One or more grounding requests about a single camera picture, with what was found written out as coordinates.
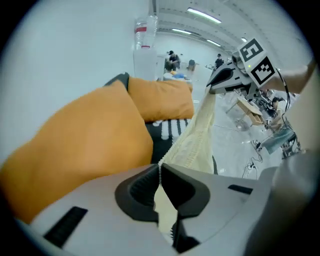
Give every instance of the floor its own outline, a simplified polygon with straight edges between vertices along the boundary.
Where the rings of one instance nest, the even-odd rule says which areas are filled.
[[[185,75],[192,79],[192,99],[195,110],[204,96],[205,86],[208,82],[207,73],[207,70],[185,72]],[[243,178],[247,179],[258,179],[265,168],[279,166],[282,161],[282,150],[279,148],[270,155],[263,148],[260,152],[262,162],[253,160],[257,172],[255,169],[245,169],[252,157],[258,159],[258,154],[251,145],[251,141],[262,141],[268,138],[270,132],[262,125],[250,127],[251,120],[248,116],[243,119],[243,125],[246,129],[244,131],[239,130],[237,128],[237,119],[244,114],[240,107],[236,105],[226,114],[226,111],[235,103],[236,99],[237,94],[234,92],[216,96],[214,125],[212,127],[212,149],[217,164],[217,172],[223,176],[239,178],[243,176]]]

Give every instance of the black and white striped fabric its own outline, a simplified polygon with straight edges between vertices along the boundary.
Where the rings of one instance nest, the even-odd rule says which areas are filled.
[[[153,140],[152,164],[157,164],[184,132],[191,119],[172,119],[145,124]]]

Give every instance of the ceiling light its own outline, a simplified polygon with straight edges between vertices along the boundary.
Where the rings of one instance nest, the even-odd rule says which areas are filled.
[[[188,31],[184,31],[184,30],[181,30],[181,29],[173,28],[172,30],[173,30],[173,31],[175,31],[175,32],[180,32],[180,33],[184,33],[184,34],[188,34],[188,35],[190,35],[190,34],[191,34],[190,32],[188,32]]]
[[[220,20],[218,20],[218,19],[216,19],[216,18],[214,18],[214,17],[212,17],[212,16],[210,16],[208,14],[205,14],[205,13],[203,13],[201,11],[198,11],[198,10],[195,10],[195,9],[192,9],[192,8],[188,8],[187,11],[190,12],[190,13],[193,13],[195,15],[199,15],[199,16],[201,16],[203,18],[206,18],[206,19],[208,19],[210,21],[213,21],[213,22],[216,22],[216,23],[221,23]]]
[[[209,39],[207,39],[207,41],[209,42],[209,43],[211,43],[211,44],[214,44],[214,45],[216,45],[216,46],[221,46],[220,44],[218,44],[218,43],[216,43],[216,42],[214,42],[214,41],[211,41],[211,40],[209,40]]]

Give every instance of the orange pillow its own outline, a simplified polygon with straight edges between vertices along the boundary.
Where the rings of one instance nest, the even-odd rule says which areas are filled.
[[[128,92],[145,122],[192,118],[191,91],[192,87],[182,81],[147,81],[129,77]]]
[[[0,172],[2,191],[26,223],[79,185],[150,164],[153,141],[124,85],[115,81],[55,113]]]

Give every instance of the white ceiling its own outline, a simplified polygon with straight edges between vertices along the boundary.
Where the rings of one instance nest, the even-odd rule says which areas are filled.
[[[297,68],[312,58],[304,36],[287,13],[273,0],[151,0],[158,16],[158,31],[182,29],[200,41],[210,39],[221,50],[234,52],[241,38],[256,38],[274,64]],[[187,12],[191,7],[221,21],[214,23]]]

